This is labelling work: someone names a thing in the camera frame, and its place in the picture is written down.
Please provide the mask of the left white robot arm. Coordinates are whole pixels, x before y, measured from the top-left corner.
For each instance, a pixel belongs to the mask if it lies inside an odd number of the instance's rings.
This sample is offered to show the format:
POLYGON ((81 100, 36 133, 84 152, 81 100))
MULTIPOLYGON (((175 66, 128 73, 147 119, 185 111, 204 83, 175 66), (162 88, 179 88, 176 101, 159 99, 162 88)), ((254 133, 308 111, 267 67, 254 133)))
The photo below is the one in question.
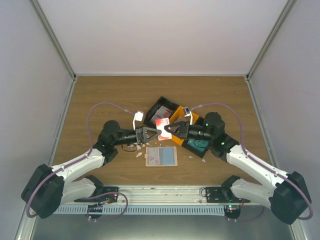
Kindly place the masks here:
POLYGON ((122 129, 115 120, 107 121, 96 143, 82 155, 54 166, 39 165, 22 191, 29 218, 51 216, 60 205, 71 202, 104 202, 104 185, 88 172, 110 163, 118 154, 116 146, 146 144, 161 130, 147 126, 122 129))

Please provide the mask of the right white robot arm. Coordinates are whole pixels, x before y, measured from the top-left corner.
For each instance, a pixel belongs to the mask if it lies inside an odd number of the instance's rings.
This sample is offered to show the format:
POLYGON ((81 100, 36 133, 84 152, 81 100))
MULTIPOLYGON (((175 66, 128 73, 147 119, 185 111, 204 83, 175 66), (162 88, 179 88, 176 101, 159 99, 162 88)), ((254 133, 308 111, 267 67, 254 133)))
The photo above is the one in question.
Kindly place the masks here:
POLYGON ((229 177, 223 184, 221 196, 228 203, 245 199, 271 210, 283 223, 293 224, 303 220, 302 213, 309 210, 313 216, 312 200, 304 177, 294 171, 280 170, 246 150, 225 132, 225 122, 217 112, 209 112, 202 125, 179 121, 164 127, 180 139, 206 141, 211 153, 257 180, 250 183, 238 176, 229 177))

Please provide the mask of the orange card bin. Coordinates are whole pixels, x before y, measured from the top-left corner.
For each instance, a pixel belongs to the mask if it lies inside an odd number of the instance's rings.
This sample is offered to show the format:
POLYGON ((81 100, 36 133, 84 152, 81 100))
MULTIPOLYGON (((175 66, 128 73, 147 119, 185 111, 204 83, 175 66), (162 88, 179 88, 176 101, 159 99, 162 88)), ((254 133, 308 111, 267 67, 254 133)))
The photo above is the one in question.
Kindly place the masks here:
MULTIPOLYGON (((184 108, 183 106, 179 106, 177 108, 177 110, 170 116, 169 122, 171 124, 173 124, 175 122, 180 122, 180 121, 185 121, 185 122, 190 121, 190 117, 185 117, 183 108, 184 108)), ((203 121, 203 118, 201 116, 199 116, 198 114, 192 113, 192 117, 193 117, 193 119, 192 119, 193 125, 202 125, 203 124, 203 123, 201 123, 201 121, 203 121)), ((180 139, 176 136, 172 136, 171 140, 180 146, 182 146, 185 141, 184 139, 180 139)))

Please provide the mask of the red card stack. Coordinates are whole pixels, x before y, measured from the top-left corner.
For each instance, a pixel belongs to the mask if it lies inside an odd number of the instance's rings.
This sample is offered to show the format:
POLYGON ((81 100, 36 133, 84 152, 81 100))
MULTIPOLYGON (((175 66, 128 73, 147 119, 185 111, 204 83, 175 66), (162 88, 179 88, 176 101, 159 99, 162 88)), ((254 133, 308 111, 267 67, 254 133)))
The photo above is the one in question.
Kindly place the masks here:
POLYGON ((156 110, 155 114, 151 117, 150 122, 155 124, 157 119, 169 118, 173 111, 164 105, 156 110))

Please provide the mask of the left black card bin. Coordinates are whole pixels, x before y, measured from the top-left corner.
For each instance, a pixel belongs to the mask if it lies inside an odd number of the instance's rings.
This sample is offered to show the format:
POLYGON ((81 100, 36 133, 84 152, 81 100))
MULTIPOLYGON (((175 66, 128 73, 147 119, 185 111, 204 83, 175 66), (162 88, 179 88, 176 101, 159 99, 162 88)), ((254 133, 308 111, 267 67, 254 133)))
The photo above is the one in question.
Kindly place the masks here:
POLYGON ((179 105, 161 96, 146 113, 143 123, 151 128, 156 127, 156 120, 171 118, 179 105))

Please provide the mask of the black card bin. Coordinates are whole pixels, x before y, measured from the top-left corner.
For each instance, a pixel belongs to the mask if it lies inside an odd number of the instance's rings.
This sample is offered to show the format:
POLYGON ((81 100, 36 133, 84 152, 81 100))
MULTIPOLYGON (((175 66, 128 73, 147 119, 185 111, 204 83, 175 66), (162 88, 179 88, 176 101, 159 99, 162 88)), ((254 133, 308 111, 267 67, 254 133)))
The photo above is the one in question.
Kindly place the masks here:
POLYGON ((143 123, 151 128, 156 127, 156 120, 171 118, 179 105, 161 96, 146 113, 143 123))
POLYGON ((203 158, 208 151, 209 143, 204 140, 186 139, 183 141, 182 147, 199 158, 203 158))

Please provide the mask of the right black card bin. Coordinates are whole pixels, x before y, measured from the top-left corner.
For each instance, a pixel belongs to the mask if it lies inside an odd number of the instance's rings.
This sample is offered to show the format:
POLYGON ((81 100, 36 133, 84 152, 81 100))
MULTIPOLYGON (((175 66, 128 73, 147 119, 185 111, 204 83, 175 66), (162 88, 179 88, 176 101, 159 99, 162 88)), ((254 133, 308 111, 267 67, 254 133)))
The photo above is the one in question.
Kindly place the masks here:
POLYGON ((203 158, 208 151, 209 143, 204 140, 186 139, 183 141, 182 147, 199 158, 203 158))

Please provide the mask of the teal card stack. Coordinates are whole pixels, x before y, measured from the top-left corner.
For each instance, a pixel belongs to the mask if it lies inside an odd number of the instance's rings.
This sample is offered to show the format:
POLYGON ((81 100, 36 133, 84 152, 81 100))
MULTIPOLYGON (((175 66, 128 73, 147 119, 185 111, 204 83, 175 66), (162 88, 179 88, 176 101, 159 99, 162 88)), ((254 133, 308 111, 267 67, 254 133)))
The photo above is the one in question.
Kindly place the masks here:
POLYGON ((208 142, 203 141, 203 140, 189 139, 187 144, 190 145, 195 150, 200 151, 200 152, 204 152, 208 147, 208 142))

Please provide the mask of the aluminium front rail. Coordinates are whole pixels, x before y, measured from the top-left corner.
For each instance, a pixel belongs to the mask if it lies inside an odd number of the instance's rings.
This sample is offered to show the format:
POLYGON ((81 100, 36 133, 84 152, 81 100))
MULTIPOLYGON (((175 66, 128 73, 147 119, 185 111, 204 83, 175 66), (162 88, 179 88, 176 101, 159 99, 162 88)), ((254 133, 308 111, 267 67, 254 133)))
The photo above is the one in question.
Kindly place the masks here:
MULTIPOLYGON (((105 185, 94 184, 85 178, 81 181, 72 182, 65 188, 54 187, 48 192, 41 188, 31 201, 32 208, 45 207, 58 208, 61 205, 74 203, 74 200, 90 200, 111 194, 107 192, 98 196, 92 196, 97 190, 105 185)), ((274 191, 269 191, 262 185, 257 185, 238 179, 231 187, 222 185, 221 187, 230 189, 235 197, 247 199, 250 203, 270 207, 274 191)), ((119 197, 132 203, 145 204, 201 204, 207 203, 206 198, 202 197, 200 192, 205 187, 200 186, 122 186, 119 187, 117 202, 119 197)))

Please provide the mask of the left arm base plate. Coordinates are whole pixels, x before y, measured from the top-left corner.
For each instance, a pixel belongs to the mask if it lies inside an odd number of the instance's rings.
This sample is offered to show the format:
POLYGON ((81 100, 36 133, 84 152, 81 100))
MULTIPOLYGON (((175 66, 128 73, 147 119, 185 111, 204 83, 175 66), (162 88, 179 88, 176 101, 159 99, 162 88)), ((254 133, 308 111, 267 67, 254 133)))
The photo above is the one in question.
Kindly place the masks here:
POLYGON ((92 220, 99 219, 102 214, 96 214, 101 213, 103 210, 103 206, 105 204, 112 204, 116 203, 118 201, 117 192, 119 191, 118 186, 103 186, 100 190, 96 190, 92 197, 96 197, 105 193, 111 194, 105 194, 103 196, 94 198, 94 199, 76 199, 74 200, 75 203, 82 203, 88 205, 88 216, 91 217, 92 220))

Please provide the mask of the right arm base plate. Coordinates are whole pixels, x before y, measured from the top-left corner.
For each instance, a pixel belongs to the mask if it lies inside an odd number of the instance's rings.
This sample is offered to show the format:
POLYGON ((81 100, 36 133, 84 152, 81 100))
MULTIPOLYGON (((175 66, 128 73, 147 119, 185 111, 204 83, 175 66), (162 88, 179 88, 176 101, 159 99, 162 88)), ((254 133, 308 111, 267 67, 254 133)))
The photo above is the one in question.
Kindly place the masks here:
POLYGON ((223 204, 224 216, 229 221, 237 221, 244 204, 251 202, 245 198, 235 197, 229 188, 221 186, 204 187, 200 190, 200 195, 206 198, 207 203, 223 204))

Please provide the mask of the right aluminium frame post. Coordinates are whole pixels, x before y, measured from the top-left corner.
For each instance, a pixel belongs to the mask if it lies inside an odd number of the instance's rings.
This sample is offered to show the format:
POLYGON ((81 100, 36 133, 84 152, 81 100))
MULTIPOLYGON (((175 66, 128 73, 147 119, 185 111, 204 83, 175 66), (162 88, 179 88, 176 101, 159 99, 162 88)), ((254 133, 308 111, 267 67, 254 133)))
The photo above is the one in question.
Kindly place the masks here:
POLYGON ((274 41, 275 37, 277 36, 278 32, 280 31, 281 27, 283 26, 284 22, 286 21, 288 15, 290 14, 291 10, 293 9, 294 5, 296 4, 296 0, 287 0, 280 11, 279 16, 277 17, 274 25, 272 26, 267 38, 265 39, 260 51, 258 52, 253 64, 251 65, 248 73, 245 75, 245 81, 249 82, 252 78, 254 72, 256 71, 258 65, 260 64, 261 60, 263 59, 264 55, 266 54, 267 50, 271 46, 272 42, 274 41))

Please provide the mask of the aluminium frame post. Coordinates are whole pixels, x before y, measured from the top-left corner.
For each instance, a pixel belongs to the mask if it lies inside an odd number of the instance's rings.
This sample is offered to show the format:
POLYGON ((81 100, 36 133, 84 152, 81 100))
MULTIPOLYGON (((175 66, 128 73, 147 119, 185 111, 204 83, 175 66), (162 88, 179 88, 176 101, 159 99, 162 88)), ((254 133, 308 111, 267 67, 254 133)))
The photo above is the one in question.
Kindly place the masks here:
POLYGON ((73 81, 76 81, 77 75, 75 74, 64 50, 61 47, 61 44, 54 33, 54 30, 38 0, 29 0, 29 3, 31 4, 32 8, 34 9, 37 17, 39 18, 40 23, 43 25, 48 37, 50 38, 53 46, 55 47, 60 59, 62 60, 65 68, 67 69, 69 75, 71 76, 71 79, 73 81))
POLYGON ((296 0, 287 0, 280 11, 279 16, 277 17, 274 25, 272 26, 267 38, 265 39, 260 51, 258 52, 253 64, 251 65, 248 73, 245 75, 245 81, 249 82, 252 78, 254 72, 256 71, 258 65, 260 64, 261 60, 263 59, 264 55, 266 54, 267 50, 271 46, 272 42, 274 41, 275 37, 277 36, 278 32, 280 31, 281 27, 283 26, 284 22, 286 21, 288 15, 290 14, 291 10, 293 9, 294 5, 296 4, 296 0))

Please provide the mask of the left aluminium frame post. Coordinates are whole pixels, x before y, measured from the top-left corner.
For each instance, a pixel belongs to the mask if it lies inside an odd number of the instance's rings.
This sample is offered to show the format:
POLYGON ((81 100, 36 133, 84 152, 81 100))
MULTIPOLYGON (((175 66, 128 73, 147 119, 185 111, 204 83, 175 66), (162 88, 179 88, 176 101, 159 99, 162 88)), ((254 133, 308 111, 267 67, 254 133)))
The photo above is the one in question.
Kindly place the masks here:
POLYGON ((53 46, 55 47, 60 59, 62 60, 65 68, 67 69, 69 75, 71 76, 71 79, 73 81, 76 81, 77 75, 75 74, 64 50, 61 47, 61 44, 54 33, 54 30, 38 0, 29 0, 29 3, 31 4, 32 8, 34 9, 37 17, 39 18, 40 23, 43 25, 48 37, 50 38, 53 46))

